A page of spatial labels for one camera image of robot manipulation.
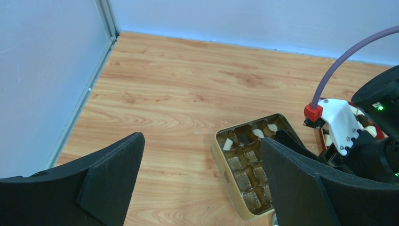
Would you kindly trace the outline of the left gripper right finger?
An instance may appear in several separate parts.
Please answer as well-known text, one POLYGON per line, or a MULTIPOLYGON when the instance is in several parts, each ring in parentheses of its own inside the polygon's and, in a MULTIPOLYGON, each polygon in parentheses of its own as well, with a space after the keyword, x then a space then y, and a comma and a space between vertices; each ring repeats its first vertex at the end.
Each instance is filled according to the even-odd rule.
POLYGON ((263 138, 261 153, 281 226, 396 226, 399 188, 348 174, 263 138))

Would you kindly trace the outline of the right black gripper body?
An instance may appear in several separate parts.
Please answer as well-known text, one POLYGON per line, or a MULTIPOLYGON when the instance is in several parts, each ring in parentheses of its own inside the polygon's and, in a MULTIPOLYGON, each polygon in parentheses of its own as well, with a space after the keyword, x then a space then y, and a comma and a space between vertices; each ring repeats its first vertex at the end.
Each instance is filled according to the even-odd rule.
POLYGON ((340 155, 334 145, 321 152, 319 162, 340 171, 388 184, 399 183, 399 143, 389 137, 381 140, 358 130, 353 146, 340 155))

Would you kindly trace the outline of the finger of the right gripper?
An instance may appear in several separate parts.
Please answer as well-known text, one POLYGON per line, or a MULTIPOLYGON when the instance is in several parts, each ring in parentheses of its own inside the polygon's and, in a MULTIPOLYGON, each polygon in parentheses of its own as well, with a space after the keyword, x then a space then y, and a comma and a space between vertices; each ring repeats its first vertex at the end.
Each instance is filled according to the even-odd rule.
POLYGON ((305 157, 308 157, 313 160, 318 160, 318 156, 309 151, 304 144, 298 140, 295 135, 291 131, 287 130, 278 130, 275 134, 276 141, 281 143, 282 145, 290 148, 291 150, 299 153, 305 157))

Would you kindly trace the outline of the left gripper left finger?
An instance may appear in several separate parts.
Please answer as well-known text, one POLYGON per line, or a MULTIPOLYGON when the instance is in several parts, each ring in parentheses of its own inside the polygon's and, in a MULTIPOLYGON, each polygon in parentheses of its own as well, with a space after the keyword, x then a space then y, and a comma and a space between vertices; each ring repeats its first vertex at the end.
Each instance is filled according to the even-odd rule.
POLYGON ((3 226, 121 226, 145 146, 141 132, 29 177, 0 181, 3 226))

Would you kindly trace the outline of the white chocolate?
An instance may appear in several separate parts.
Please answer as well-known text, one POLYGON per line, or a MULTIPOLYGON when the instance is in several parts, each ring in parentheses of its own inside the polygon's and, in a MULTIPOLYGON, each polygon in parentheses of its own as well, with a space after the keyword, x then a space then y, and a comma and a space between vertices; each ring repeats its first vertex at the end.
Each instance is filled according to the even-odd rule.
POLYGON ((268 128, 269 130, 271 130, 272 132, 277 132, 278 131, 278 127, 276 124, 268 124, 268 128))
POLYGON ((233 141, 229 138, 225 140, 225 143, 223 145, 223 151, 229 151, 231 150, 231 147, 233 146, 233 141))
POLYGON ((252 132, 259 138, 265 138, 263 131, 260 129, 254 129, 252 132))

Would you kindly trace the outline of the red chocolate tray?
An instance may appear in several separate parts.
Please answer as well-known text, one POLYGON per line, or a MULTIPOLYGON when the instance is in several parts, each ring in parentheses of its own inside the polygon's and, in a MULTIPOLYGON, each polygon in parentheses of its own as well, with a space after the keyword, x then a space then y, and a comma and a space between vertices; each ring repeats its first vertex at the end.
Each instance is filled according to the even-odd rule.
MULTIPOLYGON (((361 131, 367 131, 373 138, 375 138, 377 140, 381 140, 381 139, 386 137, 384 132, 376 124, 372 123, 370 121, 370 119, 358 107, 356 107, 351 102, 348 102, 348 103, 350 104, 352 112, 355 114, 355 116, 356 116, 356 118, 358 120, 358 123, 361 126, 361 129, 360 129, 361 131)), ((323 127, 321 129, 320 137, 321 137, 321 140, 323 142, 324 149, 327 150, 328 148, 334 146, 334 144, 333 144, 333 142, 332 142, 332 140, 330 138, 329 129, 328 129, 327 123, 325 123, 323 120, 322 120, 322 122, 324 123, 324 125, 323 125, 323 127)))

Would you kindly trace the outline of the gold chocolate tin box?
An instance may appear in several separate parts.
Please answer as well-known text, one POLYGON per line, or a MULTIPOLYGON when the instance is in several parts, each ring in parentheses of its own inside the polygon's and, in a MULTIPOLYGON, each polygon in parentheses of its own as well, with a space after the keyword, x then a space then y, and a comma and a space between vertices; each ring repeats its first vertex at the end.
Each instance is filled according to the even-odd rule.
POLYGON ((276 139, 276 132, 269 130, 268 124, 276 124, 278 130, 291 131, 301 141, 286 117, 275 113, 219 130, 211 148, 238 214, 248 221, 274 211, 268 180, 263 170, 262 138, 252 132, 260 129, 265 137, 276 139), (227 138, 233 141, 233 146, 231 150, 223 151, 227 138))

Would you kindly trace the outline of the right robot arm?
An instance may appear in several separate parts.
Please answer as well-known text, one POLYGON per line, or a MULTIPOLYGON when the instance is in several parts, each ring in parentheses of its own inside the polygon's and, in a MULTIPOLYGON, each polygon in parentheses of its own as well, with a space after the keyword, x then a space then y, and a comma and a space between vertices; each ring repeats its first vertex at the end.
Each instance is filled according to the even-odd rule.
POLYGON ((330 167, 383 183, 399 182, 399 68, 375 76, 350 101, 322 98, 304 110, 307 127, 318 129, 325 149, 310 152, 288 131, 276 140, 330 167))

